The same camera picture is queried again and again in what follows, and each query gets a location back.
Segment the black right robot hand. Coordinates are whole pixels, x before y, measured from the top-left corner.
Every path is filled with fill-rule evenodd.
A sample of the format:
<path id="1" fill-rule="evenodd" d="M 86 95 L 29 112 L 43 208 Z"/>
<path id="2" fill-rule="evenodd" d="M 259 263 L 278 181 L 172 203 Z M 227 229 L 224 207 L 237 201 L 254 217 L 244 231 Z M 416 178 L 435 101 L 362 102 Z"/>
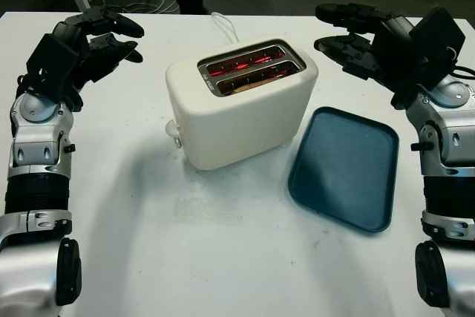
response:
<path id="1" fill-rule="evenodd" d="M 390 90 L 397 109 L 408 106 L 417 87 L 431 90 L 450 72 L 447 40 L 436 36 L 452 20 L 443 7 L 430 11 L 417 25 L 362 4 L 320 4 L 315 16 L 348 33 L 317 39 L 314 48 L 344 72 L 374 79 Z"/>

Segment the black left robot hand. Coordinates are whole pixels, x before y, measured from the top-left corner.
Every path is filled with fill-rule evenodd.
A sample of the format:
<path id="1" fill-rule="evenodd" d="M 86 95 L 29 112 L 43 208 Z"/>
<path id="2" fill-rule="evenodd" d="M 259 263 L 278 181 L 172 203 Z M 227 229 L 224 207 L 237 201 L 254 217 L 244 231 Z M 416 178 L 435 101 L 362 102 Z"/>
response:
<path id="1" fill-rule="evenodd" d="M 52 37 L 75 56 L 72 68 L 60 76 L 64 87 L 59 100 L 72 112 L 81 111 L 80 91 L 87 82 L 98 82 L 124 59 L 134 63 L 143 61 L 136 51 L 135 40 L 144 34 L 139 24 L 107 6 L 92 7 L 59 22 Z"/>

